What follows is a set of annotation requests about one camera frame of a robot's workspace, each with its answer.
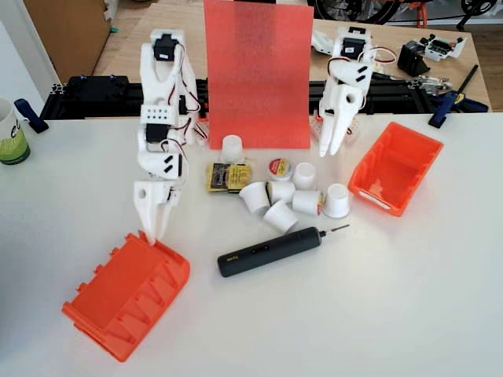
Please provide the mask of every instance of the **white wall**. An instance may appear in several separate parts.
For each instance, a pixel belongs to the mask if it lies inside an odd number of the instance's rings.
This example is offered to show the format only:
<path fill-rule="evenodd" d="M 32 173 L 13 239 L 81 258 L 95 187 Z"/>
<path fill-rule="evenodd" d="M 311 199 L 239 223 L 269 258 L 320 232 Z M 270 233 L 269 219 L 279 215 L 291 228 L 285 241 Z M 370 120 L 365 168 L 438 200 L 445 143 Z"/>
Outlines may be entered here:
<path fill-rule="evenodd" d="M 23 0 L 0 0 L 0 21 L 10 37 L 11 44 L 17 50 L 17 56 L 24 62 L 40 97 L 45 101 L 51 87 L 59 82 L 59 79 Z"/>
<path fill-rule="evenodd" d="M 0 21 L 0 96 L 14 102 L 24 98 L 37 114 L 44 100 L 31 79 L 16 47 Z"/>

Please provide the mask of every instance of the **mug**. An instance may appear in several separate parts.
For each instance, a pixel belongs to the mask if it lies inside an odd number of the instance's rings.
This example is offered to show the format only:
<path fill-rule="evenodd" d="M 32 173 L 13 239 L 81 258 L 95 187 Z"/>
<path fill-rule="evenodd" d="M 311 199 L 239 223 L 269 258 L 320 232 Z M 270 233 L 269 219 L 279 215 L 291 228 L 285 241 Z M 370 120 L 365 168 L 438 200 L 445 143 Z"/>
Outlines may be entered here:
<path fill-rule="evenodd" d="M 13 103 L 0 97 L 0 163 L 15 165 L 30 155 Z"/>

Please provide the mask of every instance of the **orange storage bin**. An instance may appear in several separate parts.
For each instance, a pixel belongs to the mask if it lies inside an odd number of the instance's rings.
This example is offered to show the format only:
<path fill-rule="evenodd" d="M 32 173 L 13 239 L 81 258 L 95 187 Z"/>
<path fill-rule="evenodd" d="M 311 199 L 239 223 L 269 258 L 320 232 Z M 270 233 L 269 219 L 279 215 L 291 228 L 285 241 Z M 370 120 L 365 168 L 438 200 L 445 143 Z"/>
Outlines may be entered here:
<path fill-rule="evenodd" d="M 443 143 L 390 123 L 354 169 L 349 189 L 401 216 Z"/>
<path fill-rule="evenodd" d="M 62 311 L 117 360 L 125 361 L 189 279 L 189 263 L 169 247 L 129 234 Z"/>

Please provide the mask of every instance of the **blue clamp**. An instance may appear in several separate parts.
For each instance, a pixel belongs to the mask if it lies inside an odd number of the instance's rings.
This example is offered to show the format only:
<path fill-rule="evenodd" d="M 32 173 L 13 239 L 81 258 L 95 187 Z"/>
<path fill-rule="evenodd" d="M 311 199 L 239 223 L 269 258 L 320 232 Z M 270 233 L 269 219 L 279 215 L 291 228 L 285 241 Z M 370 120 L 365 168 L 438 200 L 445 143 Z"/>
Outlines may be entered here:
<path fill-rule="evenodd" d="M 44 132 L 49 128 L 49 126 L 47 126 L 47 123 L 41 120 L 39 116 L 35 114 L 30 104 L 25 99 L 20 98 L 19 100 L 14 102 L 14 105 L 16 106 L 17 111 L 20 112 L 22 116 L 28 118 L 30 127 L 37 134 L 40 134 L 41 132 Z"/>

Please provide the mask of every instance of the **wooden cabinet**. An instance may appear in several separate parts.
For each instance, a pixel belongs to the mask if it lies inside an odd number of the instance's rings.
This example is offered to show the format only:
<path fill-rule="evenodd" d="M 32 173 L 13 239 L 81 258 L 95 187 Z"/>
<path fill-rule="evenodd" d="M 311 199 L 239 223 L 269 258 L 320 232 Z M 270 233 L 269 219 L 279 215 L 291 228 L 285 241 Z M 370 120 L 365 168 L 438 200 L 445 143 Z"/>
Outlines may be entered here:
<path fill-rule="evenodd" d="M 91 75 L 110 31 L 103 0 L 24 0 L 62 82 Z"/>

